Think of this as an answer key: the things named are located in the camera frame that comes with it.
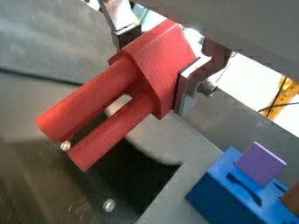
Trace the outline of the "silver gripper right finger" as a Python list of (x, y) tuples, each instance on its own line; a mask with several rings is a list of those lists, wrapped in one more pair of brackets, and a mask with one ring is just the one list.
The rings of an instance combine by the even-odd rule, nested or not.
[(230, 62), (233, 51), (209, 38), (203, 39), (201, 56), (178, 73), (173, 110), (185, 116), (197, 103), (199, 94), (211, 96), (217, 86), (209, 78), (219, 72)]

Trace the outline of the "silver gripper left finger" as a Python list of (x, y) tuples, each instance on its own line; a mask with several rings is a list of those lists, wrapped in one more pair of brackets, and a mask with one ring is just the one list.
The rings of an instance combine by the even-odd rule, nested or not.
[(118, 49), (142, 36), (142, 25), (129, 0), (98, 0), (101, 10), (111, 27), (114, 44)]

